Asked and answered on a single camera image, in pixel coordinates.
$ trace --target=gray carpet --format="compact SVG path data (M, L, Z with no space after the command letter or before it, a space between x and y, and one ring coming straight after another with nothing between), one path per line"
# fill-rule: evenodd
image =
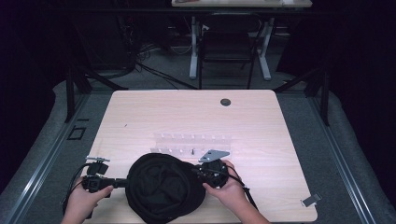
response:
M252 89L273 89L281 85L283 80L292 78L287 74L275 73L284 40L273 39L271 43L272 47L269 48L267 59L273 80L264 81L259 66L256 66ZM189 59L190 54L178 55L154 50L143 63L197 86L197 80L189 79ZM229 68L231 69L222 69L221 71L225 72L220 73L214 66L206 66L205 89L244 89L246 76L241 74L239 68ZM137 67L131 74L111 80L130 90L187 89L179 84L173 86L147 71L138 70ZM111 74L111 72L103 73L105 76ZM71 176L84 162L91 149L110 99L111 91L108 87L95 80L91 82L94 91L87 96L78 95L78 111L69 124L64 124L66 118L64 83L54 89L57 93L57 101L46 126L20 170L0 196L2 211L0 223L59 223L62 219L60 201ZM312 194L319 193L323 197L317 205L318 220L315 223L362 223L346 182L336 166L336 158L332 153L333 146L326 130L330 130L337 146L341 148L376 223L396 223L394 208L378 186L337 98L331 94L329 103L331 127L323 128L318 118L316 100L305 98L302 94L303 88L304 83L301 83L287 93L278 94L277 97L308 187ZM79 140L70 140L79 137L81 137ZM43 181L36 183L34 180L37 179Z

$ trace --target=camera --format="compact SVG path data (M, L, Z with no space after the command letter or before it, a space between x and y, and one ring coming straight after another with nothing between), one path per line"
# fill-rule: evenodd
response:
M103 162L108 160L90 157L87 158L87 160L96 160L96 162L89 164L87 175L83 177L81 182L82 187L87 189L90 193L94 193L110 185L112 185L114 189L128 187L129 181L127 179L103 177L108 168Z
M196 167L198 169L194 171L198 175L198 179L212 188L222 188L228 180L228 167L219 159L204 162Z

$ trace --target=black cable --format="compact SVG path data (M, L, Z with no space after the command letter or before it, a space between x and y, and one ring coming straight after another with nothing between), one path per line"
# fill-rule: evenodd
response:
M236 172L236 170L235 170L232 166L227 166L227 167L230 168L230 169L232 169L232 170L235 172L236 176L237 176L239 179L241 179L241 177L239 176L239 174Z
M250 189L247 188L246 186L242 187L242 189L244 190L245 194L247 195L248 200L250 201L250 203L253 205L253 207L255 207L257 209L257 211L259 211L259 208L257 207L256 203L254 203L253 198L251 197L250 194Z
M106 79L112 79L112 78L117 78L117 77L124 77L124 76L130 74L133 71L134 71L134 67L128 67L128 68L125 68L124 70L122 70L122 71L120 71L120 72L118 72L116 74L112 74L112 75L103 75L103 74L101 74L100 76L101 77L105 77Z
M151 56L151 51L156 49L155 45L147 43L140 48L140 52L136 54L136 60L143 62Z
M63 212L64 212L64 213L66 212L66 207L67 207L67 203L68 203L68 201L69 201L70 195L72 194L72 192L73 192L73 190L76 188L76 186L77 186L78 184L81 184L81 183L82 183L82 182L79 182L78 184L76 184L76 185L74 186L74 183L75 183L75 181L76 181L76 178L77 178L78 174L82 171L82 169L84 169L84 167L89 166L89 165L90 165L89 163L85 163L85 164L81 165L81 166L76 170L76 172L73 174L73 177L72 177L72 179L70 180L69 188L67 189L66 195L64 196L64 198L63 198L63 200L62 200L62 202L61 202L61 205L62 205L62 208L63 208Z
M157 70L155 70L153 68L147 67L146 65L143 65L142 63L136 62L136 64L139 65L142 69L150 72L151 74L153 74L155 76L162 77L165 80L170 80L170 81L176 82L178 84L184 85L184 86L186 86L186 87L188 87L190 89L193 89L193 90L198 90L198 88L196 88L196 87L194 87L194 86L192 86L192 85L190 85L188 83L180 81L180 80L178 80L178 79L176 79L176 78L174 78L174 77L172 77L170 75L167 75L167 74L165 74L163 72L157 71Z
M191 34L191 29L190 29L190 26L189 26L189 23L187 22L187 20L186 20L186 17L183 17L183 21L185 22L185 24L187 25L187 28L189 29L189 31L190 31L190 34ZM189 48L187 49L187 50L185 50L184 52L177 52L177 51L175 51L175 48L176 46L170 46L170 49L174 52L174 53L176 53L176 54L185 54L185 53L187 53L187 52L189 52L190 50L191 50L191 48L192 48L192 43L190 44L190 46L189 46Z

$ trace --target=person's right hand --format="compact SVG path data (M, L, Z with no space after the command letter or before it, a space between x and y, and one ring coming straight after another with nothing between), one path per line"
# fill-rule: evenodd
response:
M238 178L229 161L223 161L228 166L228 173ZM208 184L203 184L207 193L218 198L224 206L229 208L244 224L268 224L270 223L247 199L242 185L228 178L227 183L221 189L214 189Z
M97 206L97 203L104 199L114 189L113 186L110 185L95 193L89 193L82 187L82 180L83 178L80 177L76 181L78 184L68 199L62 224L82 223L85 218L90 215L93 208Z
M223 162L228 166L228 173L238 177L234 170L233 164L229 161ZM221 189L214 189L206 183L204 183L203 186L210 195L218 198L221 203L223 203L228 208L232 208L232 206L237 203L244 203L245 201L248 202L245 192L242 189L242 185L232 178L228 178L227 183Z

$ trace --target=dark background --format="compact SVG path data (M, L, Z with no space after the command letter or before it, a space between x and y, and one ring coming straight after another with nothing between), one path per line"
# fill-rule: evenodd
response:
M312 10L342 9L346 12L345 20L341 24L340 21L298 21L277 70L301 76L320 64L338 35L345 35L346 45L329 68L331 91L340 99L380 185L395 205L395 6L391 0L359 2L363 3L362 7L353 1L347 6L340 1L313 1ZM48 20L40 11L43 5L58 6L60 2L18 0L0 4L0 190L3 191L50 114L55 100L52 88L65 79L68 60L76 59L89 66L93 57L84 53L83 44L75 39L75 33L70 33L70 21L62 17ZM101 24L93 22L92 26ZM125 54L122 45L119 50L120 55Z

